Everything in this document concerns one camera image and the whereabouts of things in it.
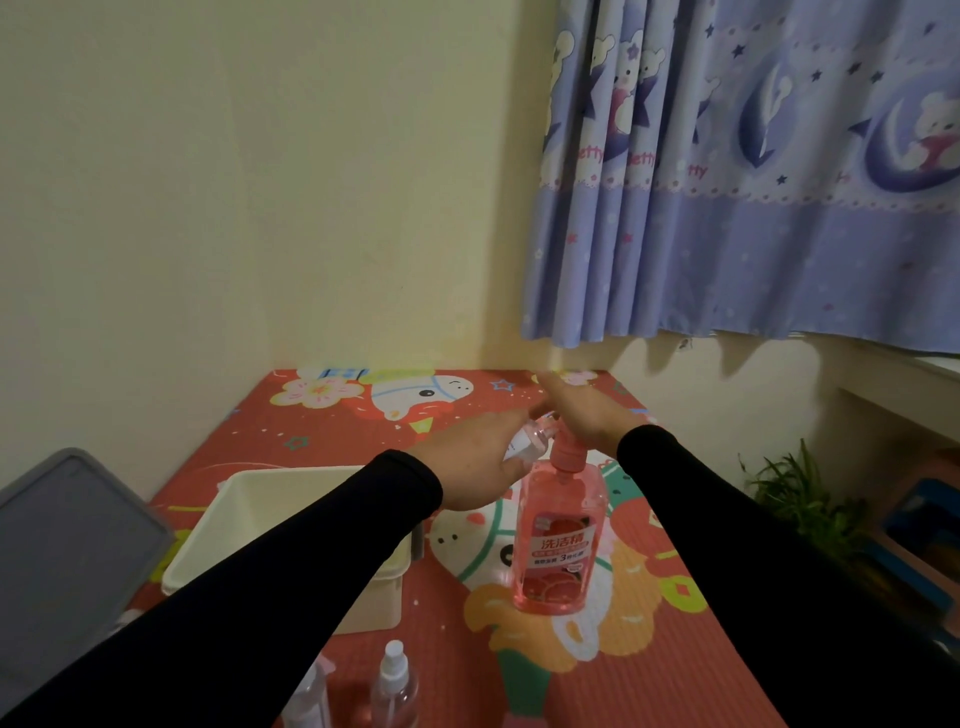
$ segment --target gray lid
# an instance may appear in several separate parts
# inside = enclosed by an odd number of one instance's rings
[[[173,540],[81,449],[0,491],[0,716],[109,634]]]

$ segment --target right hand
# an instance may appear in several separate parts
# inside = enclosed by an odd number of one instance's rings
[[[553,372],[537,372],[537,380],[546,390],[546,406],[560,415],[580,442],[608,457],[616,458],[616,447],[630,430],[648,424],[645,417],[591,386],[572,386]]]

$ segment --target bottle label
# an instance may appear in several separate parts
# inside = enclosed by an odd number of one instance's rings
[[[534,601],[576,601],[589,578],[596,523],[590,516],[540,513],[534,519],[523,595]]]
[[[525,430],[521,430],[514,435],[514,439],[510,441],[510,445],[507,446],[507,454],[503,456],[503,459],[507,460],[515,455],[519,455],[531,445],[532,441],[530,440],[530,436],[527,435]]]

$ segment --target red play mat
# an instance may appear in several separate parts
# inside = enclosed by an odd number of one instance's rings
[[[643,411],[605,372],[564,373]],[[524,371],[275,370],[227,416],[152,506],[177,531],[197,524],[217,484],[244,470],[357,465],[388,448],[485,411],[542,396]],[[347,728],[376,674],[384,644],[403,640],[420,673],[420,725],[782,726],[690,579],[640,489],[592,453],[612,512],[580,615],[522,615],[500,581],[516,508],[504,499],[472,514],[441,512],[427,553],[403,581],[403,619],[393,630],[334,637],[324,656],[337,726]],[[439,534],[454,529],[460,538]],[[456,549],[450,549],[452,543]],[[731,554],[731,569],[738,568]],[[162,599],[173,552],[131,607]],[[762,604],[762,581],[757,582]]]

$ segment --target flower print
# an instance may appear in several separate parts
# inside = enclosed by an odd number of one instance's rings
[[[362,385],[348,382],[340,376],[294,379],[284,383],[282,392],[270,397],[270,404],[302,404],[310,409],[324,409],[344,398],[359,397],[362,394]]]

